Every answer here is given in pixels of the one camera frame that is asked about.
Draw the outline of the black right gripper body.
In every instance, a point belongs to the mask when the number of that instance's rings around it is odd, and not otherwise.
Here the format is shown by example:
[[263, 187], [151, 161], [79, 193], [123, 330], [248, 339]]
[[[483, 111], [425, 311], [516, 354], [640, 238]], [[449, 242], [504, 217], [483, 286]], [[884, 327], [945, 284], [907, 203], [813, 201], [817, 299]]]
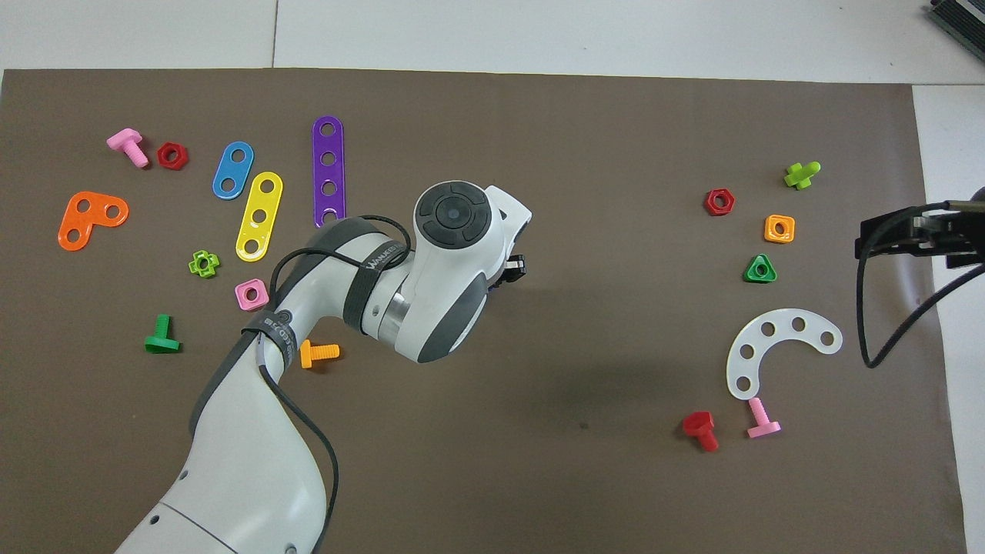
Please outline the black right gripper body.
[[953, 210], [913, 218], [917, 257], [945, 256], [947, 268], [984, 263], [984, 189], [970, 199], [971, 211]]

